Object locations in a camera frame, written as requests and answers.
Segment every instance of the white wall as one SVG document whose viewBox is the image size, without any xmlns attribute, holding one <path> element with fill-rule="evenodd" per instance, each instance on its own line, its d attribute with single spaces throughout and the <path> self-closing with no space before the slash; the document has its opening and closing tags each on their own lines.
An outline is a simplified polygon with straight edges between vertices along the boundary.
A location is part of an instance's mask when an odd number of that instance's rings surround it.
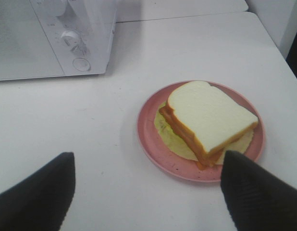
<svg viewBox="0 0 297 231">
<path fill-rule="evenodd" d="M 284 58 L 297 33 L 297 0 L 246 0 Z"/>
</svg>

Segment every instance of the white table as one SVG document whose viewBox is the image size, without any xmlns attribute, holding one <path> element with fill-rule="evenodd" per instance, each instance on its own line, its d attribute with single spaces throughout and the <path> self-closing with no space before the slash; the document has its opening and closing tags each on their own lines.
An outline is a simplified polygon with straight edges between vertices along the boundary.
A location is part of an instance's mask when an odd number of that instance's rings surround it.
<svg viewBox="0 0 297 231">
<path fill-rule="evenodd" d="M 235 230 L 218 183 L 165 174 L 137 140 L 146 99 L 188 79 L 245 95 L 266 128 L 259 164 L 297 188 L 297 80 L 258 18 L 232 13 L 118 24 L 103 76 L 0 82 L 0 192 L 73 151 L 64 231 Z"/>
<path fill-rule="evenodd" d="M 248 10 L 245 0 L 118 0 L 118 22 Z"/>
</svg>

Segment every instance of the bread slice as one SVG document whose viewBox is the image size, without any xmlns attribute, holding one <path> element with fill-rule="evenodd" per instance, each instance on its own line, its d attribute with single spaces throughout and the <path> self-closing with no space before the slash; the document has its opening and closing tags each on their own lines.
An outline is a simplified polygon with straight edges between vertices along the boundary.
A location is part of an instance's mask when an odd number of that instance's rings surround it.
<svg viewBox="0 0 297 231">
<path fill-rule="evenodd" d="M 209 166 L 216 162 L 214 155 L 258 124 L 254 114 L 205 81 L 178 87 L 160 113 L 197 159 Z"/>
</svg>

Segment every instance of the microwave knob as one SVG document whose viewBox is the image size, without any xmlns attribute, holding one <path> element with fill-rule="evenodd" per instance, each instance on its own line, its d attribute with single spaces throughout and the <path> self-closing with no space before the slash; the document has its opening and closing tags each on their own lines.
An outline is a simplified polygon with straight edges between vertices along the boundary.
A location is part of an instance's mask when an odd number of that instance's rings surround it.
<svg viewBox="0 0 297 231">
<path fill-rule="evenodd" d="M 61 44 L 68 47 L 70 50 L 82 43 L 80 35 L 71 30 L 65 30 L 60 38 Z"/>
<path fill-rule="evenodd" d="M 61 16 L 65 13 L 67 0 L 43 0 L 45 11 L 51 16 Z"/>
</svg>

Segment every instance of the white bread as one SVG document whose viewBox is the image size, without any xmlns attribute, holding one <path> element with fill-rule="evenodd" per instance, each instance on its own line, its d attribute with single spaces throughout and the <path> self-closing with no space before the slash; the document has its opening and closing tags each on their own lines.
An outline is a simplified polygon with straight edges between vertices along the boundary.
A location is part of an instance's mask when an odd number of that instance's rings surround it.
<svg viewBox="0 0 297 231">
<path fill-rule="evenodd" d="M 174 90 L 160 112 L 202 163 L 258 123 L 254 114 L 205 81 Z"/>
</svg>

